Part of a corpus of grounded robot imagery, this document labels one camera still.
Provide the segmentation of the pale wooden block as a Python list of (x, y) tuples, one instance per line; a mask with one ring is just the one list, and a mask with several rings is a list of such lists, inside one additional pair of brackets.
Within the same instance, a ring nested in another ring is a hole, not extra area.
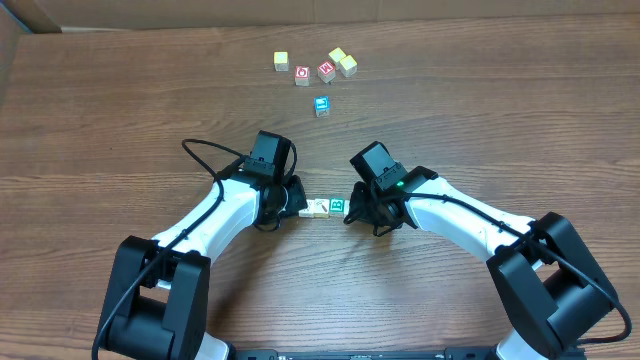
[(312, 199), (306, 200), (306, 207), (298, 212), (298, 216), (301, 218), (313, 218), (314, 217), (315, 204)]

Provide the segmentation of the tan wooden picture block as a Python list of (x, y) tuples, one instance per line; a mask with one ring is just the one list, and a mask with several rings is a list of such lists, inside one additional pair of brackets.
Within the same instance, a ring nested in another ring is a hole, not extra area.
[(330, 217), (330, 200), (317, 198), (313, 201), (313, 217), (329, 218)]

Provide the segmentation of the green-edged wooden number block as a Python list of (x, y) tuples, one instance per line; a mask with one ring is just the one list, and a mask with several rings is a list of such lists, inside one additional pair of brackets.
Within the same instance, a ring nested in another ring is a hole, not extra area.
[(331, 198), (329, 200), (329, 212), (331, 214), (343, 215), (346, 207), (346, 201), (342, 198)]

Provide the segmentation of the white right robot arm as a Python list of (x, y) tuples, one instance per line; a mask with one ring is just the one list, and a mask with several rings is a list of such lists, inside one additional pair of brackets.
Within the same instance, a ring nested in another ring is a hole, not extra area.
[(403, 225), (449, 239), (483, 261), (512, 325), (490, 359), (579, 357), (588, 344), (632, 331), (618, 294), (565, 217), (513, 215), (476, 200), (422, 166), (411, 171), (374, 141), (350, 160), (360, 176), (344, 221), (381, 237)]

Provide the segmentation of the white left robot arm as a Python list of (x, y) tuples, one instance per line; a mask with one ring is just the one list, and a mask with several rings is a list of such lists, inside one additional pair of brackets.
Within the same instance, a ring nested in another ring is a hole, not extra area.
[(260, 131), (213, 178), (206, 197), (151, 239), (127, 237), (118, 247), (91, 357), (107, 350), (132, 359), (229, 360), (234, 347), (207, 332), (210, 268), (244, 229), (280, 228), (306, 207), (295, 175), (295, 144)]

